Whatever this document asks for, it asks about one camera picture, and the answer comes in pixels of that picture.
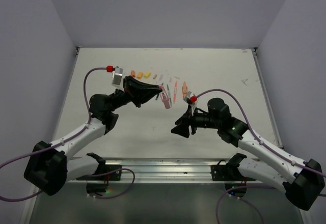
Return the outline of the thin orange pen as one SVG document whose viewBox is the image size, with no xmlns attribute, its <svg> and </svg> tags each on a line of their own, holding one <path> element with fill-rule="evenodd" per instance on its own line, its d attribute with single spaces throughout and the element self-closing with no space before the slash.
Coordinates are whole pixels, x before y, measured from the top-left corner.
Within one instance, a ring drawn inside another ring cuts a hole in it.
<svg viewBox="0 0 326 224">
<path fill-rule="evenodd" d="M 174 84 L 174 92 L 173 92 L 173 103 L 176 102 L 176 98 L 177 98 L 177 88 L 178 88 L 178 82 L 175 81 L 175 84 Z"/>
</svg>

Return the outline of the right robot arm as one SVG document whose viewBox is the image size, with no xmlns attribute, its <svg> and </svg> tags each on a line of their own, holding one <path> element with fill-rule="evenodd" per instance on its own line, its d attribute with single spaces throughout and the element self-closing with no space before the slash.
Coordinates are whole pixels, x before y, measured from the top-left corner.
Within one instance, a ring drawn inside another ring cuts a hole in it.
<svg viewBox="0 0 326 224">
<path fill-rule="evenodd" d="M 266 141 L 249 124 L 232 116 L 221 98 L 210 99 L 207 107 L 208 111 L 203 112 L 189 105 L 171 133 L 188 138 L 198 128 L 217 130 L 224 142 L 259 159 L 254 161 L 245 155 L 234 155 L 227 166 L 231 179 L 243 176 L 263 182 L 283 192 L 296 207 L 308 211 L 325 187 L 320 163 L 295 157 Z"/>
</svg>

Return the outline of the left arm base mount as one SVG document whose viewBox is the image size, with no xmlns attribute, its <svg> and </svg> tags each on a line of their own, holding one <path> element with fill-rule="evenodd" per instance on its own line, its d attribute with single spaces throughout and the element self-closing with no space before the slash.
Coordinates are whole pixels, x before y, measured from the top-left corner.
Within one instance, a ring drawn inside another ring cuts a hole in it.
<svg viewBox="0 0 326 224">
<path fill-rule="evenodd" d="M 106 164 L 106 160 L 95 153 L 88 153 L 85 157 L 77 159 L 77 175 L 73 180 L 101 181 L 102 184 L 87 183 L 86 191 L 96 199 L 113 199 L 124 194 L 124 192 L 105 196 L 110 181 L 120 181 L 122 165 Z"/>
</svg>

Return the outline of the yellow marker cap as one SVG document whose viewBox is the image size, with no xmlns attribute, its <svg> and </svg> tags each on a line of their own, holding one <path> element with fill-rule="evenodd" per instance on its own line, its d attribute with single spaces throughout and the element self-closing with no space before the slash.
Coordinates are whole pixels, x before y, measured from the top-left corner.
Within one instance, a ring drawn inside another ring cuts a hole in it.
<svg viewBox="0 0 326 224">
<path fill-rule="evenodd" d="M 151 75 L 151 72 L 150 71 L 147 71 L 145 74 L 144 74 L 144 78 L 145 79 L 148 79 Z"/>
</svg>

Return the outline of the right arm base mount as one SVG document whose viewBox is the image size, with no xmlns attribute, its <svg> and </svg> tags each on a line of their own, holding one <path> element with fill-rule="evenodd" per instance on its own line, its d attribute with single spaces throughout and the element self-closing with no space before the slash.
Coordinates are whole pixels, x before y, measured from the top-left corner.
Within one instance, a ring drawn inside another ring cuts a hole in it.
<svg viewBox="0 0 326 224">
<path fill-rule="evenodd" d="M 217 164 L 210 166 L 211 178 L 213 181 L 240 182 L 225 183 L 225 190 L 230 189 L 230 194 L 235 197 L 244 197 L 247 189 L 235 189 L 238 186 L 246 186 L 247 181 L 255 181 L 253 178 L 244 177 L 238 170 L 240 163 L 247 159 L 247 156 L 236 153 L 230 160 L 220 160 Z"/>
</svg>

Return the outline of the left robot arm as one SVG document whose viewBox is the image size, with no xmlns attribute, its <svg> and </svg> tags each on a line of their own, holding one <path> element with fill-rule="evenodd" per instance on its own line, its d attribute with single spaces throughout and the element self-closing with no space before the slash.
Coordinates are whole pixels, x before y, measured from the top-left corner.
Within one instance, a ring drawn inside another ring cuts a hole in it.
<svg viewBox="0 0 326 224">
<path fill-rule="evenodd" d="M 34 146 L 24 178 L 49 196 L 56 194 L 70 180 L 103 178 L 109 171 L 102 157 L 88 153 L 75 159 L 74 155 L 115 127 L 119 117 L 114 113 L 116 109 L 130 102 L 141 107 L 162 92 L 162 85 L 143 83 L 127 76 L 121 90 L 116 89 L 110 95 L 93 95 L 89 101 L 89 118 L 82 126 L 61 139 L 51 143 L 40 141 Z"/>
</svg>

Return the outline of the orange marker cap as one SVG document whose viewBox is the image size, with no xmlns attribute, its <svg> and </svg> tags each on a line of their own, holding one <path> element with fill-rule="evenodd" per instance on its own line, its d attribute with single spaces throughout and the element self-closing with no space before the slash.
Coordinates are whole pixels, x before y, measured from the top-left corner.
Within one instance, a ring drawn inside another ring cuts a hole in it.
<svg viewBox="0 0 326 224">
<path fill-rule="evenodd" d="M 143 77 L 143 72 L 139 72 L 138 74 L 137 74 L 137 79 L 142 79 L 142 77 Z"/>
</svg>

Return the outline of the pink highlighter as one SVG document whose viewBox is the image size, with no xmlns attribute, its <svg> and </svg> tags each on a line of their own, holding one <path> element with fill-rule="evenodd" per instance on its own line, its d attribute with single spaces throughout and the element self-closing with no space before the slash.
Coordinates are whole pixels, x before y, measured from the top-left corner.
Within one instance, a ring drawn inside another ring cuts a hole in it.
<svg viewBox="0 0 326 224">
<path fill-rule="evenodd" d="M 161 89 L 160 98 L 165 106 L 165 109 L 170 109 L 171 108 L 170 100 L 169 100 L 169 96 L 165 90 L 164 85 L 163 84 L 159 85 L 159 88 Z"/>
</svg>

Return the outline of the orange clear highlighter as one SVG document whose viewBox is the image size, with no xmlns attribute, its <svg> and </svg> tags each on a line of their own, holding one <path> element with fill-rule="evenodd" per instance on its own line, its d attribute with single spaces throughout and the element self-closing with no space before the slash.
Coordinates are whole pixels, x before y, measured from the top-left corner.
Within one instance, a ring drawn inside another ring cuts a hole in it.
<svg viewBox="0 0 326 224">
<path fill-rule="evenodd" d="M 187 100 L 187 94 L 188 94 L 188 87 L 187 87 L 186 82 L 184 81 L 183 85 L 182 85 L 182 95 L 183 95 L 183 100 L 184 101 Z"/>
</svg>

